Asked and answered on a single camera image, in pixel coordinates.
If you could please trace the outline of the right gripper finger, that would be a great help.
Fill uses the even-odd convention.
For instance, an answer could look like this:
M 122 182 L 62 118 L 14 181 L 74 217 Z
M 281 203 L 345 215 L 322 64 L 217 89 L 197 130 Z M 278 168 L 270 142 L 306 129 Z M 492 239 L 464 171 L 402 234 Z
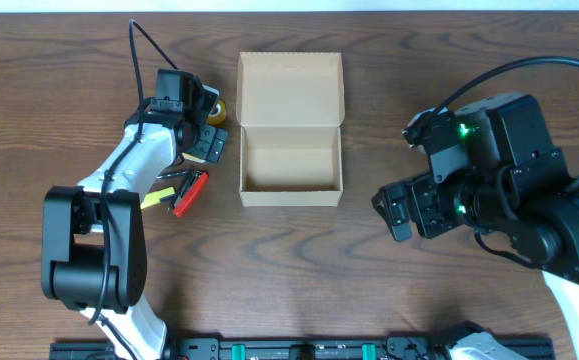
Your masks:
M 378 192 L 372 197 L 371 202 L 378 215 L 386 223 L 391 223 L 390 201 L 399 198 L 405 198 L 407 202 L 406 188 L 403 182 L 394 182 L 380 187 Z
M 389 205 L 391 218 L 391 233 L 397 242 L 403 242 L 412 237 L 410 215 L 405 198 L 393 199 Z

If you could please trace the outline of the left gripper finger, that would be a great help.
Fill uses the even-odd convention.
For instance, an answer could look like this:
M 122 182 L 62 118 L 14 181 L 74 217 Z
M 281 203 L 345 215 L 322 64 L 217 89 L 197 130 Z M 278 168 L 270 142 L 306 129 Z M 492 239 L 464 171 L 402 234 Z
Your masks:
M 214 128 L 213 138 L 207 152 L 206 160 L 210 163 L 218 163 L 223 153 L 229 133 L 222 128 Z
M 203 125 L 198 131 L 192 155 L 201 161 L 217 161 L 218 146 L 216 142 L 217 128 L 208 124 Z

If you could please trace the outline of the yellow tape roll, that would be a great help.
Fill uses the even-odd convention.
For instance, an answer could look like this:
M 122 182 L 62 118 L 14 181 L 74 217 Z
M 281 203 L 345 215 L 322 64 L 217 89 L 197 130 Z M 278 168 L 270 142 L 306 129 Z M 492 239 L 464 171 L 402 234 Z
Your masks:
M 213 110 L 209 113 L 206 123 L 211 126 L 219 126 L 225 122 L 227 117 L 226 105 L 222 99 L 219 99 Z

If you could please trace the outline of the red black stapler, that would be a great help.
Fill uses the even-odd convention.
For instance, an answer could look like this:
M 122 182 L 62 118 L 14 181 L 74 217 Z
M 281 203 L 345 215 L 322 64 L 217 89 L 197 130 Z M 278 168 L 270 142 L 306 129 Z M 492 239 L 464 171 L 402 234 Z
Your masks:
M 181 218 L 194 204 L 209 180 L 205 170 L 190 170 L 185 173 L 180 187 L 169 205 L 169 211 Z

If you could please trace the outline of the yellow sticky note pad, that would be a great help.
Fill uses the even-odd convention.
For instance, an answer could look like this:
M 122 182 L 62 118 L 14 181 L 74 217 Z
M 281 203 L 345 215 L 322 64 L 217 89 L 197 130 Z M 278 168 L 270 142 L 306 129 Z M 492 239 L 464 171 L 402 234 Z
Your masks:
M 182 157 L 184 158 L 184 161 L 191 161 L 191 162 L 196 162 L 196 163 L 200 163 L 200 164 L 206 162 L 205 159 L 198 158 L 198 157 L 193 156 L 193 155 L 188 154 L 188 153 L 182 153 Z

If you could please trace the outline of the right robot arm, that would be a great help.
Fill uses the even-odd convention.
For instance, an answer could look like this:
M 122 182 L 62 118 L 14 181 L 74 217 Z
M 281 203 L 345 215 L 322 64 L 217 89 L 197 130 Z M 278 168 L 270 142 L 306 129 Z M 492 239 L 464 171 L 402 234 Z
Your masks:
M 503 93 L 457 111 L 417 114 L 405 138 L 426 172 L 381 187 L 372 204 L 393 238 L 508 236 L 504 257 L 537 269 L 565 317 L 579 357 L 579 177 L 549 134 L 538 101 Z

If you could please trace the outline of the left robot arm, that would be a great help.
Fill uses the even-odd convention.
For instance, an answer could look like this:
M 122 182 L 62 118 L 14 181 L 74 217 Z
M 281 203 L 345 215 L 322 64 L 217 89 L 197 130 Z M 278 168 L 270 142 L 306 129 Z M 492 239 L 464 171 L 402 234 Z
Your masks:
M 147 250 L 141 204 L 161 173 L 190 154 L 219 160 L 228 133 L 211 125 L 220 93 L 185 71 L 161 69 L 119 145 L 75 186 L 44 198 L 41 288 L 98 325 L 119 359 L 175 359 L 177 341 L 143 291 Z

